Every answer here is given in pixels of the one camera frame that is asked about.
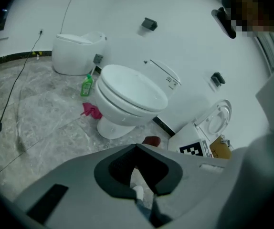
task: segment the green spray bottle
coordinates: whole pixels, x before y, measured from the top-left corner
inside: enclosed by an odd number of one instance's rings
[[[90,94],[90,88],[93,84],[93,78],[90,74],[87,74],[87,78],[82,83],[81,96],[88,97]]]

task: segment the toilet lid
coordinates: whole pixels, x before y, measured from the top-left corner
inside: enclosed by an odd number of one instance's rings
[[[80,37],[80,36],[76,36],[76,35],[70,35],[70,34],[57,34],[56,35],[57,38],[66,40],[66,41],[70,41],[70,42],[75,42],[78,44],[91,44],[92,42]]]
[[[232,106],[228,100],[216,102],[205,114],[194,121],[196,129],[209,142],[213,143],[227,127],[232,115]]]
[[[159,112],[168,106],[165,93],[138,71],[121,65],[107,65],[102,80],[118,96],[145,110]]]

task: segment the gray marble floor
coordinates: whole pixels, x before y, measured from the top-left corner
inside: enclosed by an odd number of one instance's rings
[[[0,116],[24,61],[0,64]],[[28,60],[14,87],[0,133],[0,193],[8,199],[14,200],[31,183],[78,156],[140,143],[147,135],[159,136],[160,147],[167,148],[169,135],[154,122],[138,126],[119,139],[101,137],[96,129],[98,121],[80,116],[82,103],[95,104],[94,89],[89,97],[80,96],[83,79],[56,73],[50,57]],[[150,207],[153,193],[137,170],[132,182],[143,186],[144,202]]]

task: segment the white toilet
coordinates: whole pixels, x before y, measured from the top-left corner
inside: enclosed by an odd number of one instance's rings
[[[168,150],[180,152],[179,148],[205,140],[207,146],[213,143],[228,126],[232,115],[232,105],[228,100],[216,102],[200,118],[185,125],[168,142]]]
[[[180,86],[178,76],[166,65],[149,61],[145,76],[121,65],[107,65],[95,84],[95,102],[103,117],[97,129],[115,139],[159,115]]]
[[[94,31],[84,36],[58,34],[54,39],[52,63],[55,71],[66,75],[88,74],[95,67],[96,54],[103,54],[106,36]]]

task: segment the white wall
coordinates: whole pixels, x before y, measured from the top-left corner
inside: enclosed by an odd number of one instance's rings
[[[182,88],[159,116],[175,132],[217,100],[230,100],[233,114],[224,134],[236,148],[268,130],[255,98],[268,74],[253,39],[238,33],[232,40],[222,32],[211,16],[220,6],[218,0],[119,0],[98,28],[109,39],[103,64],[138,69],[144,60],[158,59],[181,77]],[[142,35],[145,17],[158,28]],[[214,72],[226,81],[218,92],[206,81]]]
[[[72,0],[63,33],[82,35],[95,30],[95,25],[114,1]],[[68,3],[69,0],[14,0],[5,24],[8,38],[0,40],[0,57],[31,50],[40,29],[44,32],[34,50],[52,50]]]

